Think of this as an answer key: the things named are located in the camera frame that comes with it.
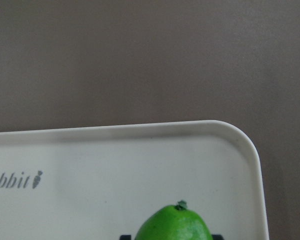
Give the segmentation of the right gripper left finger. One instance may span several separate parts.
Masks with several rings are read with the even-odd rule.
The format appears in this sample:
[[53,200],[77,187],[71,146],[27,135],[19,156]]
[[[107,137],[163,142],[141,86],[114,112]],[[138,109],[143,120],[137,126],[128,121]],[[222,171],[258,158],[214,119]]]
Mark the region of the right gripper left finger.
[[119,240],[131,240],[132,236],[130,234],[124,234],[119,237]]

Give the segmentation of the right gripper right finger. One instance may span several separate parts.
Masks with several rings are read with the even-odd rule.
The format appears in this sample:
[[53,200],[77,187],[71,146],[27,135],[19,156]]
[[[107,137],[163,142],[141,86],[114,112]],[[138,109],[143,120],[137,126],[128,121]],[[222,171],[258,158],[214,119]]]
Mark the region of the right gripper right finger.
[[224,237],[221,234],[212,234],[213,240],[224,240]]

